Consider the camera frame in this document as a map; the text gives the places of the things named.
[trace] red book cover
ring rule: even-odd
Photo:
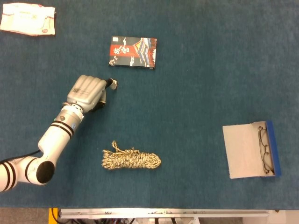
[[[109,66],[155,69],[157,39],[112,36]]]

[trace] small metal object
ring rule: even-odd
[[[270,153],[270,147],[266,141],[266,138],[268,138],[267,128],[263,128],[262,126],[259,126],[257,132],[258,132],[261,159],[263,163],[263,171],[265,172],[265,174],[268,174],[270,171],[274,173],[273,165],[271,162],[272,157]]]

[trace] white robotic arm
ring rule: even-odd
[[[67,102],[38,142],[43,156],[14,157],[0,161],[0,192],[12,189],[17,182],[46,184],[54,175],[57,159],[84,118],[84,114],[102,108],[106,88],[116,89],[113,79],[101,80],[81,75],[67,96]]]

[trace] coiled rope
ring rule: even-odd
[[[154,153],[141,153],[139,150],[126,149],[124,151],[117,147],[116,141],[112,142],[115,153],[103,150],[102,167],[106,169],[117,168],[148,168],[155,169],[161,164],[160,158]]]

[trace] black stripe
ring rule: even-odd
[[[15,169],[14,169],[13,165],[11,165],[10,162],[7,162],[7,163],[9,164],[9,166],[10,166],[12,172],[13,172],[13,183],[11,184],[11,186],[9,188],[9,190],[11,190],[14,187],[14,183],[15,183],[15,180],[16,180],[16,175],[15,175]]]
[[[10,172],[9,172],[9,169],[7,168],[7,166],[4,163],[2,163],[2,165],[4,166],[4,168],[6,169],[6,172],[7,172],[7,184],[6,184],[6,187],[3,190],[3,191],[6,191],[6,189],[9,186],[9,183],[10,183]]]
[[[60,120],[54,120],[53,123],[59,123],[59,124],[65,125],[66,127],[68,127],[70,129],[72,135],[74,134],[74,130],[68,124],[66,124],[66,123],[64,123],[64,122],[62,122]]]
[[[113,79],[111,79],[111,78],[107,79],[105,89],[107,89],[109,86],[111,86],[112,83],[113,83]]]
[[[31,160],[31,161],[27,164],[26,169],[25,169],[25,177],[26,177],[26,179],[28,180],[29,183],[31,183],[31,182],[30,182],[30,180],[28,179],[27,171],[28,171],[28,167],[29,167],[30,163],[32,163],[33,160]]]
[[[60,125],[56,125],[56,124],[51,124],[50,126],[55,126],[55,127],[61,128],[62,130],[64,130],[65,132],[67,132],[69,134],[70,139],[71,139],[71,133],[67,129],[65,129],[64,127],[61,127]]]
[[[177,221],[175,218],[171,218],[172,224],[177,224]]]

